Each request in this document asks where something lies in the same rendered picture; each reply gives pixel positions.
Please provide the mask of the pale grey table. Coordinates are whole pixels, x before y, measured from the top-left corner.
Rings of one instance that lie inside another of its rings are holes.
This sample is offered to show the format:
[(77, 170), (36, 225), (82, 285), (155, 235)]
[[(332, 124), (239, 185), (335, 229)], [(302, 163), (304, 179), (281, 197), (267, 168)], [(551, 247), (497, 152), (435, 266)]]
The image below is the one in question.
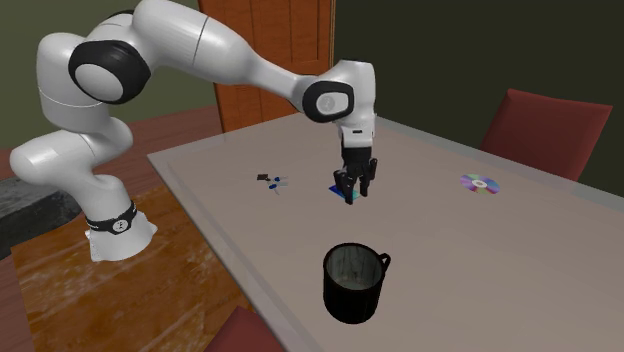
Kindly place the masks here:
[[(382, 118), (373, 154), (352, 205), (329, 190), (336, 128), (299, 114), (149, 159), (288, 352), (624, 352), (624, 198)], [(391, 257), (358, 325), (322, 299), (345, 242)]]

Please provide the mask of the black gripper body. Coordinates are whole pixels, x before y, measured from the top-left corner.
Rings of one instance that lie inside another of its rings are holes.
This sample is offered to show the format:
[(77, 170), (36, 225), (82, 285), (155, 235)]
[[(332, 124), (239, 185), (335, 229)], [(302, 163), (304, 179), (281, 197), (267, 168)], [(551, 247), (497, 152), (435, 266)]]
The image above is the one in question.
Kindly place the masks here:
[(343, 160), (342, 171), (350, 173), (355, 177), (365, 175), (369, 179), (374, 179), (378, 160), (372, 156), (371, 147), (341, 147), (341, 157)]

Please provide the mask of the blue flat card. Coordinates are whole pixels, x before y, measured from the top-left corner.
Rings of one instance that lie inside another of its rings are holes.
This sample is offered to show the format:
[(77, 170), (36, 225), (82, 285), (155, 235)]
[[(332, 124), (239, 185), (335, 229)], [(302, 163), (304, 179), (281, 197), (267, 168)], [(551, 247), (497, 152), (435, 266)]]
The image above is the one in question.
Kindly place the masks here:
[[(343, 199), (346, 199), (346, 198), (345, 198), (345, 196), (344, 196), (344, 194), (343, 194), (343, 193), (342, 193), (342, 192), (341, 192), (341, 191), (337, 188), (337, 186), (336, 186), (336, 185), (332, 185), (332, 186), (330, 186), (330, 187), (329, 187), (329, 190), (330, 190), (331, 192), (333, 192), (334, 194), (338, 195), (339, 197), (341, 197), (341, 198), (343, 198)], [(357, 199), (357, 198), (359, 198), (359, 197), (360, 197), (360, 193), (359, 193), (356, 189), (353, 189), (353, 194), (352, 194), (352, 198), (353, 198), (353, 200), (355, 200), (355, 199)]]

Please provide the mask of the brown wooden door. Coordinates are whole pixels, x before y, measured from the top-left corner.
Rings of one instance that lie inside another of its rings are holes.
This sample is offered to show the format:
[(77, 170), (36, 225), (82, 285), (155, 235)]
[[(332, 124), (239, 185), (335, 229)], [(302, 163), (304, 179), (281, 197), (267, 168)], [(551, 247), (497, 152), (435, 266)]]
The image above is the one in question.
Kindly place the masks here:
[[(198, 0), (200, 11), (241, 35), (265, 59), (298, 74), (333, 65), (336, 0)], [(216, 84), (222, 130), (287, 116), (285, 99), (249, 85)]]

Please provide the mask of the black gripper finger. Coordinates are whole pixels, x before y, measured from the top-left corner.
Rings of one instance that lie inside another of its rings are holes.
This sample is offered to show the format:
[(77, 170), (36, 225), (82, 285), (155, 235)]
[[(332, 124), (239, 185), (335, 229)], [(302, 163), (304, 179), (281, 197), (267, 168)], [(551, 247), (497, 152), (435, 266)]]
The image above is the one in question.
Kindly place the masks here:
[(361, 172), (358, 176), (360, 181), (360, 194), (363, 197), (368, 196), (368, 188), (372, 180), (375, 179), (378, 160), (371, 158), (367, 164), (361, 165)]
[(336, 189), (344, 196), (345, 202), (353, 204), (353, 187), (357, 181), (352, 177), (346, 168), (333, 173)]

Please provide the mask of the black mug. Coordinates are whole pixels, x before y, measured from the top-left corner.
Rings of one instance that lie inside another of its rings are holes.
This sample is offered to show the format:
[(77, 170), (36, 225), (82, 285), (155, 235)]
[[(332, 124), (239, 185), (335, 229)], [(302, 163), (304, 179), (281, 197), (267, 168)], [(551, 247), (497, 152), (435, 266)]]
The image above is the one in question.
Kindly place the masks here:
[(391, 263), (360, 243), (331, 248), (323, 260), (323, 302), (328, 313), (346, 324), (360, 324), (375, 313), (382, 285)]

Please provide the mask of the wood patterned robot stand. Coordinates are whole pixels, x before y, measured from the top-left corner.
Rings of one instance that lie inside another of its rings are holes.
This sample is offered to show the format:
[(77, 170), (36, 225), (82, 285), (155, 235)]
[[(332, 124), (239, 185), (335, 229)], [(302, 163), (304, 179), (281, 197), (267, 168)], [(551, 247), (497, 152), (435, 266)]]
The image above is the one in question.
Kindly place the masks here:
[(203, 352), (251, 306), (167, 187), (134, 201), (158, 230), (129, 259), (92, 261), (82, 217), (13, 247), (36, 352)]

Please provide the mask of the rainbow compact disc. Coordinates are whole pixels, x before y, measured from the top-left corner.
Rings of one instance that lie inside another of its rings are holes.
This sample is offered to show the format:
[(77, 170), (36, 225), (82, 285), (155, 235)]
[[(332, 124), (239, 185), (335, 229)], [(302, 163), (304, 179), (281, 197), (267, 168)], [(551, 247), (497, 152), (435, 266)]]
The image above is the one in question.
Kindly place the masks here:
[(496, 181), (478, 174), (462, 175), (460, 183), (464, 188), (479, 194), (496, 194), (500, 191), (500, 186)]

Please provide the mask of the red chair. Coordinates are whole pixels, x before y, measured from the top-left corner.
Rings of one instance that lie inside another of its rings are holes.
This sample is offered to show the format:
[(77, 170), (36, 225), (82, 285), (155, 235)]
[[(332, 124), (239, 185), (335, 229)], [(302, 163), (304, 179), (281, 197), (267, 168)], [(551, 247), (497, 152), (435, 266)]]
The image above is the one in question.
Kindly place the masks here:
[(263, 319), (237, 306), (203, 352), (286, 352)]
[(613, 107), (509, 89), (482, 151), (576, 181)]

